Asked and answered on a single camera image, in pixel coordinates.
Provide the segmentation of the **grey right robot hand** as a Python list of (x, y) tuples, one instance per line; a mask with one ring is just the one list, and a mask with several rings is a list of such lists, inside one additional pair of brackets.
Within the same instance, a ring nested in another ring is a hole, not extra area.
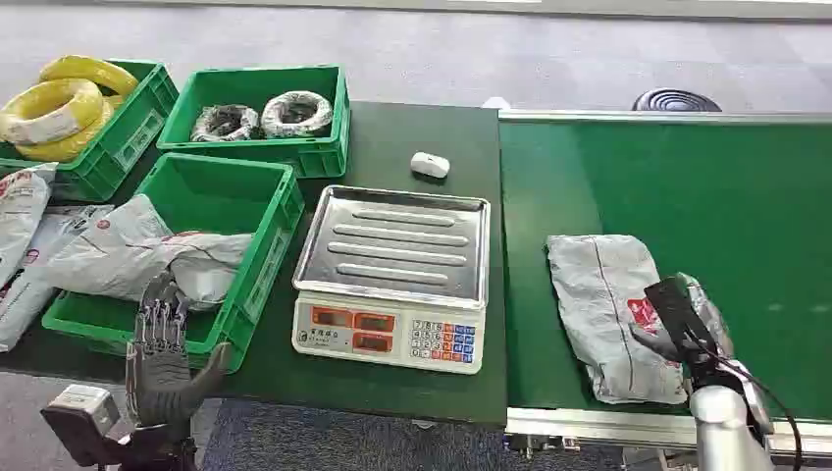
[(722, 360), (734, 357), (734, 345), (716, 305), (694, 277), (677, 273), (645, 288), (660, 321), (657, 328), (629, 325), (633, 338), (666, 360), (685, 366), (694, 391), (723, 386), (738, 391), (740, 381)]

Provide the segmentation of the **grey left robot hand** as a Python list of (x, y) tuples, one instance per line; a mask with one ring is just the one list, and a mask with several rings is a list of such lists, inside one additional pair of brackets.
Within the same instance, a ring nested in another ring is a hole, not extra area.
[(126, 391), (137, 425), (181, 425), (226, 376), (231, 345), (216, 344), (202, 369), (192, 374), (186, 351), (189, 299), (164, 270), (146, 286), (127, 344)]

